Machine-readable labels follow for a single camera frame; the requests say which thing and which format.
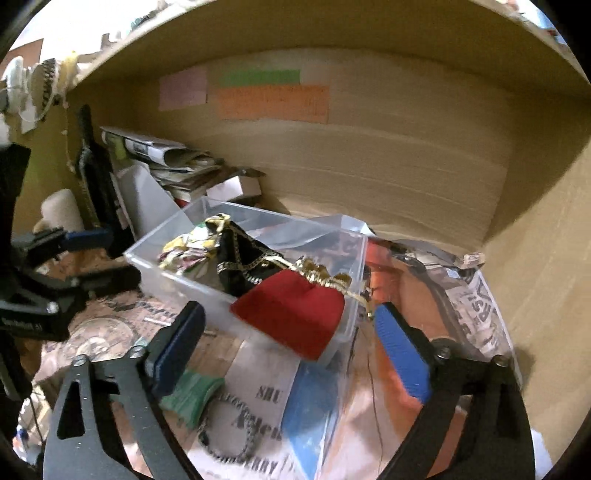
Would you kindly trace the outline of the beige roll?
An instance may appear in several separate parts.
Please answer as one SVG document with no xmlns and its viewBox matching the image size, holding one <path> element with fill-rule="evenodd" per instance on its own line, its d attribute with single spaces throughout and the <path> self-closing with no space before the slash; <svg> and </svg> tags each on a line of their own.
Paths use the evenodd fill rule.
<svg viewBox="0 0 591 480">
<path fill-rule="evenodd" d="M 70 189 L 52 193 L 41 203 L 40 209 L 41 219 L 33 227 L 34 233 L 53 228 L 73 232 L 84 230 L 76 199 Z"/>
</svg>

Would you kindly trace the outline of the black gold-trimmed pouch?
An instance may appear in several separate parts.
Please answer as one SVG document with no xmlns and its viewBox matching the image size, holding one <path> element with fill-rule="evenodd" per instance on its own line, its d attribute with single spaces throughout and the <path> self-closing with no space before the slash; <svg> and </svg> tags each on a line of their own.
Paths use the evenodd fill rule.
<svg viewBox="0 0 591 480">
<path fill-rule="evenodd" d="M 208 217 L 204 224 L 219 235 L 216 272 L 224 291 L 239 298 L 263 280 L 290 267 L 280 252 L 253 239 L 228 214 Z"/>
</svg>

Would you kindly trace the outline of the vintage print brown paper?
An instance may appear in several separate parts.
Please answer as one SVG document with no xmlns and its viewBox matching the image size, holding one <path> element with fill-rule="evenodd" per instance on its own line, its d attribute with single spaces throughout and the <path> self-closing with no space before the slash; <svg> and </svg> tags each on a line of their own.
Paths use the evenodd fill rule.
<svg viewBox="0 0 591 480">
<path fill-rule="evenodd" d="M 35 389 L 54 406 L 71 361 L 86 355 L 92 361 L 123 356 L 135 345 L 145 346 L 163 327 L 174 320 L 178 310 L 145 295 L 139 289 L 94 298 L 69 325 L 64 342 L 47 342 L 42 347 Z M 214 328 L 205 329 L 187 368 L 200 374 L 223 377 L 242 346 L 242 340 Z"/>
</svg>

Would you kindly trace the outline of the rolled newspaper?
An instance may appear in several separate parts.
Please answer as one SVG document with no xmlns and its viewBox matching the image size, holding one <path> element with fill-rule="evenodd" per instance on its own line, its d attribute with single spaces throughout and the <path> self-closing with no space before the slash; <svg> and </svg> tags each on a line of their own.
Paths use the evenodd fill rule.
<svg viewBox="0 0 591 480">
<path fill-rule="evenodd" d="M 150 135 L 134 133 L 116 127 L 101 128 L 103 140 L 114 136 L 123 141 L 125 150 L 132 156 L 151 161 L 165 168 L 180 168 L 187 162 L 204 155 L 204 151 L 183 143 L 165 140 Z"/>
</svg>

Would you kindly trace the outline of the floral patterned cloth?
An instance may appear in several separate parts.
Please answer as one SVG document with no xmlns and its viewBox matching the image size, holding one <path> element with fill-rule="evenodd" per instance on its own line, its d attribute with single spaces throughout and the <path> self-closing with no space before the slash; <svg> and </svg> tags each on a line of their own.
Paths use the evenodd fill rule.
<svg viewBox="0 0 591 480">
<path fill-rule="evenodd" d="M 217 233 L 201 223 L 162 247 L 158 267 L 176 276 L 197 280 L 211 269 L 218 237 Z"/>
</svg>

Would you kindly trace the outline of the orange paper note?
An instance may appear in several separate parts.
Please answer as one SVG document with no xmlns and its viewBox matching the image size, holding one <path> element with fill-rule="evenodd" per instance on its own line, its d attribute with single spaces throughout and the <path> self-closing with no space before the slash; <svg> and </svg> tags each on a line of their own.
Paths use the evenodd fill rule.
<svg viewBox="0 0 591 480">
<path fill-rule="evenodd" d="M 324 85 L 254 85 L 222 88 L 213 95 L 223 120 L 274 119 L 327 124 L 329 87 Z"/>
</svg>

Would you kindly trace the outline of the green knitted sock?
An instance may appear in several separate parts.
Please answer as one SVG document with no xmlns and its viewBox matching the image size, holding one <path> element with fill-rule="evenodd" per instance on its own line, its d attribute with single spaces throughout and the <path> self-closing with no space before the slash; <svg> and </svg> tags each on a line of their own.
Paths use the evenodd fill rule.
<svg viewBox="0 0 591 480">
<path fill-rule="evenodd" d="M 223 377 L 185 370 L 172 393 L 164 396 L 159 406 L 164 411 L 173 412 L 189 429 L 197 429 L 207 404 L 224 384 Z"/>
</svg>

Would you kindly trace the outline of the green paper note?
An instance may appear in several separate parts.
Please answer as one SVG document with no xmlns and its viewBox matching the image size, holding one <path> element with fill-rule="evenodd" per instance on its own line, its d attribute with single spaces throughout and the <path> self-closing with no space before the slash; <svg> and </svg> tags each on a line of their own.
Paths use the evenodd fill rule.
<svg viewBox="0 0 591 480">
<path fill-rule="evenodd" d="M 222 88 L 259 86 L 259 85 L 291 85 L 301 81 L 301 71 L 297 69 L 283 70 L 235 70 L 219 78 L 218 85 Z"/>
</svg>

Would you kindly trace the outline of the pink paper note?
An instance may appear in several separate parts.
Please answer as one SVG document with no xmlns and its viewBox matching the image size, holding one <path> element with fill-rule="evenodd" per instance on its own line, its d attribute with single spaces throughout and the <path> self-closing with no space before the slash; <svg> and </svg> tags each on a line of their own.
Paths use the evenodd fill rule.
<svg viewBox="0 0 591 480">
<path fill-rule="evenodd" d="M 159 111 L 173 111 L 207 102 L 207 70 L 193 66 L 159 79 Z"/>
</svg>

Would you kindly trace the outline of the stack of books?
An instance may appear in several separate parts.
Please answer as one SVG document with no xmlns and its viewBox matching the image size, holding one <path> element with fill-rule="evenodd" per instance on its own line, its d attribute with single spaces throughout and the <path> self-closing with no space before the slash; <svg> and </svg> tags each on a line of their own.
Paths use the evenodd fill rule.
<svg viewBox="0 0 591 480">
<path fill-rule="evenodd" d="M 237 171 L 221 158 L 197 157 L 178 167 L 149 167 L 155 181 L 175 201 L 190 203 Z"/>
</svg>

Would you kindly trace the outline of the red velvet pouch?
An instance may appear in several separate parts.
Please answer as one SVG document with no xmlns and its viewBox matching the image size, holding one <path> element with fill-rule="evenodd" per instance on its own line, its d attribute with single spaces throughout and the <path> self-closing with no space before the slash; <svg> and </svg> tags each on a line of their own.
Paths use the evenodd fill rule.
<svg viewBox="0 0 591 480">
<path fill-rule="evenodd" d="M 233 315 L 289 348 L 317 361 L 341 323 L 345 297 L 290 270 L 266 278 L 230 307 Z"/>
</svg>

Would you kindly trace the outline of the clear plastic bin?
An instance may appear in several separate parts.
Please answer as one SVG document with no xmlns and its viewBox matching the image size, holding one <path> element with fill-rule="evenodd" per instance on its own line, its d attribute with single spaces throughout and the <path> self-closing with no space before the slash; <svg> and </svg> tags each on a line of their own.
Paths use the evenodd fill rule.
<svg viewBox="0 0 591 480">
<path fill-rule="evenodd" d="M 339 324 L 315 361 L 327 365 L 353 339 L 361 310 L 367 236 L 342 218 L 305 220 L 201 197 L 160 221 L 125 252 L 142 291 L 182 307 L 197 301 L 209 326 L 264 347 L 279 338 L 235 316 L 231 306 L 276 273 L 311 275 L 342 291 Z"/>
</svg>

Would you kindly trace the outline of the small white card box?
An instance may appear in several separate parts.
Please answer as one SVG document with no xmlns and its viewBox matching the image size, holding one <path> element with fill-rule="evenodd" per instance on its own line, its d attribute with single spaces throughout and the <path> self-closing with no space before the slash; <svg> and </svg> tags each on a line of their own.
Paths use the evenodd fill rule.
<svg viewBox="0 0 591 480">
<path fill-rule="evenodd" d="M 212 200 L 233 202 L 249 200 L 262 194 L 260 179 L 266 174 L 252 168 L 242 168 L 231 173 L 228 178 L 208 188 L 206 196 Z"/>
</svg>

